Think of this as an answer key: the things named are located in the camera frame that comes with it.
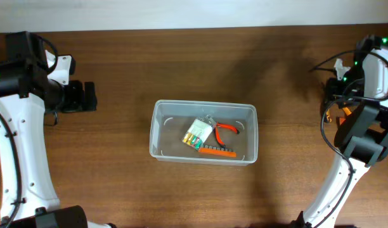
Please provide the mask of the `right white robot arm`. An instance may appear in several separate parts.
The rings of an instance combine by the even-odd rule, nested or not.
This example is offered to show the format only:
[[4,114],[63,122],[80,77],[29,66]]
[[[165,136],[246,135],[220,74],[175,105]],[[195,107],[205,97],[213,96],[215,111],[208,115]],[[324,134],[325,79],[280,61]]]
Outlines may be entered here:
[[360,178],[388,156],[388,37],[368,35],[344,66],[340,54],[324,85],[320,132],[335,152],[317,197],[291,227],[335,227],[336,219]]

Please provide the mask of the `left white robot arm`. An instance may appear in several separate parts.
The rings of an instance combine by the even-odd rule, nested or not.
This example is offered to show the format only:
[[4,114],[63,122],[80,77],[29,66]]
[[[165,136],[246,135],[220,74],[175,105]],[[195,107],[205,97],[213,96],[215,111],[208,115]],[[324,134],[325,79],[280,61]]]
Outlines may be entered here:
[[62,208],[51,180],[44,118],[95,111],[93,82],[71,80],[75,60],[40,35],[6,35],[0,63],[1,227],[86,227],[81,206]]

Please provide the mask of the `red handled diagonal cutters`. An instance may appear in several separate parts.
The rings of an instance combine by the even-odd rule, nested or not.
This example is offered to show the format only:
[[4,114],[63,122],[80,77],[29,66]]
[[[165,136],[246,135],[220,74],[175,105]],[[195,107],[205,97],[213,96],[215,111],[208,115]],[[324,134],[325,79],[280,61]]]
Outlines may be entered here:
[[240,131],[236,127],[234,127],[233,125],[229,125],[229,124],[219,123],[218,122],[216,124],[215,129],[214,129],[214,133],[215,133],[216,141],[220,145],[221,148],[225,148],[226,145],[225,145],[225,143],[221,139],[221,136],[220,136],[220,133],[219,133],[219,129],[227,129],[227,130],[230,130],[230,131],[234,132],[235,134],[239,134],[240,133]]

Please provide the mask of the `orange socket bit holder strip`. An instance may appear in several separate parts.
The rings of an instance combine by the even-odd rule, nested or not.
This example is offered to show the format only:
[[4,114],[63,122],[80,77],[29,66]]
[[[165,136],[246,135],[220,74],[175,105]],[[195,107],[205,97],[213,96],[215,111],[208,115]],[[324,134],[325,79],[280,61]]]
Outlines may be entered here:
[[206,155],[224,156],[228,158],[237,157],[237,154],[233,150],[216,146],[205,145],[204,147],[199,148],[198,152]]

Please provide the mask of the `clear plastic storage container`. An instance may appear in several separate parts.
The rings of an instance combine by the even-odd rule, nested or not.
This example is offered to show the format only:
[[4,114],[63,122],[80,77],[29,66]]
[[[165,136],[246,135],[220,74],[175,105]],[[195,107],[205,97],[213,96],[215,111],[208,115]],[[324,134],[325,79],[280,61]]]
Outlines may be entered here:
[[[184,144],[182,138],[194,119],[210,115],[216,123],[229,124],[240,133],[219,129],[227,149],[236,158],[206,155]],[[214,130],[204,145],[220,147]],[[159,100],[156,102],[150,130],[150,154],[159,161],[246,166],[258,155],[257,111],[251,104],[208,101]]]

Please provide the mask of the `clear box of bits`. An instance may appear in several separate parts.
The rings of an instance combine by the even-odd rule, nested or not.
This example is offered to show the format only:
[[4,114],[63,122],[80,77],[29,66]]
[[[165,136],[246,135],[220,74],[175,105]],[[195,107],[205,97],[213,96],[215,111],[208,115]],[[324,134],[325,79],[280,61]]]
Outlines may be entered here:
[[210,115],[194,119],[183,136],[182,142],[195,150],[199,150],[215,129],[216,124],[216,121]]

